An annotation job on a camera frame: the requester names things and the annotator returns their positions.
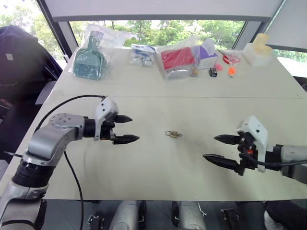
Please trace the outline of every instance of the white table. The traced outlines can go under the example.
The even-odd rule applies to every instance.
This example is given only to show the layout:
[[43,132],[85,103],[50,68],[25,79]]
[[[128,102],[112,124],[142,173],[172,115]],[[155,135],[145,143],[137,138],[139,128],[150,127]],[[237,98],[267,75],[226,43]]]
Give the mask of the white table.
[[[230,79],[202,71],[197,78],[166,83],[153,68],[125,64],[127,50],[119,50],[116,80],[92,81],[73,76],[68,64],[43,104],[17,153],[23,154],[38,122],[60,102],[80,94],[109,95],[120,114],[132,122],[117,124],[118,135],[141,138],[128,145],[91,138],[68,145],[68,155],[83,189],[84,199],[115,200],[278,200],[307,198],[307,186],[280,172],[246,170],[244,176],[217,167],[202,154],[239,160],[235,146],[213,139],[235,134],[238,123],[255,115],[269,131],[269,144],[307,144],[306,93],[276,58],[265,68]],[[92,117],[98,99],[83,98],[61,107]],[[177,130],[181,138],[167,137]],[[2,193],[19,164],[13,158],[0,184]],[[77,186],[64,158],[50,179],[47,198],[79,199]]]

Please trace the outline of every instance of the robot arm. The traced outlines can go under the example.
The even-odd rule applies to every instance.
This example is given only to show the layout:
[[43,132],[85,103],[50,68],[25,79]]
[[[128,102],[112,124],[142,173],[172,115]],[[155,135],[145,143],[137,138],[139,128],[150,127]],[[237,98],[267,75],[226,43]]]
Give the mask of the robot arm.
[[124,123],[131,118],[118,115],[117,105],[108,97],[95,111],[95,118],[79,115],[57,114],[49,123],[37,130],[28,151],[0,199],[0,229],[38,229],[44,215],[44,197],[53,170],[67,145],[74,140],[94,138],[111,140],[113,144],[127,144],[139,139],[134,135],[116,136],[115,122]]
[[205,154],[208,161],[234,170],[243,176],[246,168],[281,171],[283,176],[307,184],[307,146],[268,146],[268,131],[260,121],[251,116],[241,122],[236,129],[239,136],[218,135],[214,139],[231,145],[238,145],[240,163],[224,156]]

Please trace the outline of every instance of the pink object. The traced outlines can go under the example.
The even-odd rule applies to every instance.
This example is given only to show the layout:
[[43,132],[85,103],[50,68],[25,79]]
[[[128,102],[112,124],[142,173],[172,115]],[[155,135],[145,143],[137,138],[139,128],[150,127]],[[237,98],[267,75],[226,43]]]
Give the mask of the pink object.
[[217,71],[223,70],[223,66],[221,64],[219,64],[219,63],[215,64],[215,68],[216,68]]

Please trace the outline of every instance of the red box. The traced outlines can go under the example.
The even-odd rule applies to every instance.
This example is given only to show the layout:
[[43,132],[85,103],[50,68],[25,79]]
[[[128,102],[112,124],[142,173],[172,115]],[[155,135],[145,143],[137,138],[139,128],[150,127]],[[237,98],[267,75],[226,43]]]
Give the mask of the red box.
[[179,50],[167,50],[161,52],[164,69],[176,66],[195,64],[195,59],[189,47]]

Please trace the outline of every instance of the green foliage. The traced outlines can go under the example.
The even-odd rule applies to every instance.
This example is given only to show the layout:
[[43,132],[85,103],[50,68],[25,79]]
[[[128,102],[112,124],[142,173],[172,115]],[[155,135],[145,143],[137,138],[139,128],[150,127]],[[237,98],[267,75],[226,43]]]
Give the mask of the green foliage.
[[188,26],[192,26],[196,20],[181,20],[181,21],[187,24]]
[[16,25],[24,30],[32,22],[31,10],[22,6],[16,6],[11,15],[0,15],[0,27]]
[[274,49],[273,53],[275,53],[279,57],[291,58],[299,62],[307,62],[307,53],[279,49]]
[[127,22],[127,26],[130,27],[130,31],[134,34],[137,34],[139,39],[139,44],[141,41],[145,42],[144,39],[148,36],[151,30],[152,21],[151,20],[130,20]]
[[38,42],[46,49],[55,59],[63,59],[63,53],[52,34],[42,13],[33,16],[33,8],[38,7],[35,1],[31,1],[32,8],[26,8],[17,5],[12,14],[0,15],[0,27],[16,25],[38,38]]
[[242,21],[198,21],[201,29],[197,33],[201,40],[211,38],[215,44],[225,49],[231,49],[235,43],[244,22]]
[[81,45],[84,32],[86,29],[86,23],[85,22],[70,22],[71,29],[75,35],[75,38],[77,40],[78,45]]
[[147,36],[142,40],[142,44],[156,46],[156,38],[158,36],[159,30],[157,29],[150,29]]
[[56,59],[62,59],[63,53],[57,45],[52,31],[42,14],[34,18],[31,34],[38,38],[38,42],[50,52]]
[[179,20],[163,20],[160,22],[160,30],[154,40],[154,45],[173,45],[191,35],[185,30],[185,22]]
[[138,43],[138,40],[136,40],[136,38],[133,37],[132,39],[127,39],[127,40],[125,41],[124,46],[125,46],[125,47],[131,47],[131,44],[137,44],[137,43]]
[[112,25],[107,26],[113,30],[119,30],[119,31],[126,31],[126,32],[130,32],[130,28],[124,26],[124,25],[114,25],[114,27],[112,27]]

